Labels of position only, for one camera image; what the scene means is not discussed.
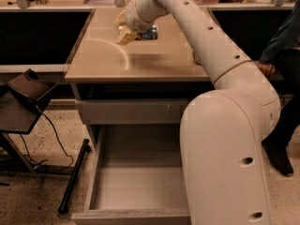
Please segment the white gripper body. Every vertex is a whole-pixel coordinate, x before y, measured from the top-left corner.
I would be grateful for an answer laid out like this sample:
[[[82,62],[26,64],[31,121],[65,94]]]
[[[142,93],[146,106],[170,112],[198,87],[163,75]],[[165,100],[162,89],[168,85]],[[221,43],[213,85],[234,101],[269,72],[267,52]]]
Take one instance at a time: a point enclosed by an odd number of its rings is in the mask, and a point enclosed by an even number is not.
[[[136,33],[149,30],[153,0],[131,0],[122,13],[120,23]]]

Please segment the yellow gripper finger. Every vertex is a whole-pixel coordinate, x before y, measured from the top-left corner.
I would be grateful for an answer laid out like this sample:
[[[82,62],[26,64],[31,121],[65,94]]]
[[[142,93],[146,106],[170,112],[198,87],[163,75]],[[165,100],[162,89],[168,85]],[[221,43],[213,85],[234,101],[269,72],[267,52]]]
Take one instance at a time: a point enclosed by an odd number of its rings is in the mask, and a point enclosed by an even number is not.
[[[122,10],[119,15],[117,16],[114,25],[119,27],[126,24],[126,12]]]
[[[118,45],[127,45],[134,40],[140,40],[142,37],[140,34],[131,31],[127,26],[119,27],[119,37],[116,40]]]

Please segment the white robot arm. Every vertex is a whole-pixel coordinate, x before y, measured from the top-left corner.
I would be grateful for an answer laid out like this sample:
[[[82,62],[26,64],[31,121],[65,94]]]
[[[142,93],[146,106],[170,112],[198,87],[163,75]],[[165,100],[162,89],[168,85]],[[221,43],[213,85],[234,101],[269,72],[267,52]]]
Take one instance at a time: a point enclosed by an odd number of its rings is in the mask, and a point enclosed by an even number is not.
[[[262,140],[280,101],[250,58],[193,0],[132,0],[116,24],[125,45],[172,14],[214,85],[186,107],[180,147],[191,225],[272,225]]]

